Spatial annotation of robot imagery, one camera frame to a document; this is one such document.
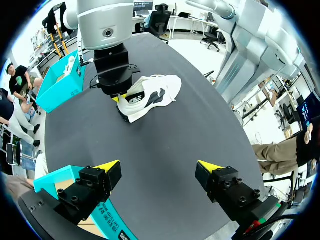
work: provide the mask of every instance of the white sneaker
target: white sneaker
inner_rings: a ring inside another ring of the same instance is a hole
[[[176,101],[182,86],[181,79],[174,75],[141,77],[127,92],[119,96],[119,111],[130,123],[137,121],[155,107],[165,107]]]

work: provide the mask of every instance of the gray table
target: gray table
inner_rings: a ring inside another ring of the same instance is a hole
[[[86,89],[46,117],[50,172],[67,165],[121,161],[111,201],[142,240],[203,240],[230,219],[195,178],[197,160],[232,166],[251,188],[262,177],[250,142],[225,100],[186,59],[150,34],[125,42],[141,76],[177,75],[176,102],[152,109],[133,124],[100,89]],[[84,87],[97,74],[86,69]]]

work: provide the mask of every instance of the floor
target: floor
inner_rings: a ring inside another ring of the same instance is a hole
[[[174,34],[174,39],[169,40],[169,46],[193,64],[202,74],[214,70],[213,78],[216,78],[220,71],[220,65],[224,59],[226,47],[223,44],[219,44],[220,52],[217,52],[214,46],[208,50],[207,43],[200,44],[201,39],[202,35],[176,32]],[[254,106],[257,104],[257,100],[253,98],[250,101],[250,104]],[[274,113],[275,109],[268,103],[257,114],[254,121],[250,121],[249,117],[244,120],[244,124],[246,125],[243,129],[251,144],[271,144],[285,140],[285,135],[283,131],[279,129],[280,124]],[[238,117],[242,116],[243,107],[240,107],[235,114],[238,115]],[[40,129],[34,136],[35,140],[41,141],[41,144],[36,151],[42,150],[45,153],[46,113],[41,111],[41,115],[35,115],[31,120],[31,123],[33,125],[40,124]],[[265,174],[263,178],[270,179],[271,176]],[[290,181],[277,184],[273,183],[272,185],[278,189],[276,194],[281,196],[281,198],[286,199],[285,194],[289,192]],[[237,228],[237,223],[230,222],[219,232],[207,238],[207,240],[230,239]]]

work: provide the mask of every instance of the teal plastic crate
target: teal plastic crate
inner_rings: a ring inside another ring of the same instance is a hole
[[[58,78],[64,74],[70,56],[75,57],[71,73],[57,82]],[[47,113],[51,113],[54,109],[83,91],[85,70],[86,67],[81,67],[79,64],[78,50],[65,56],[50,67],[35,102]]]

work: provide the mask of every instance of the computer screen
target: computer screen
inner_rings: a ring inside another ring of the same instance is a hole
[[[153,7],[153,1],[137,1],[134,3],[133,11],[152,11]]]
[[[310,120],[320,116],[320,102],[312,92],[306,100],[297,108],[303,130],[306,131],[310,125]]]
[[[212,12],[209,12],[208,18],[206,19],[207,22],[214,22],[214,16],[212,15]]]

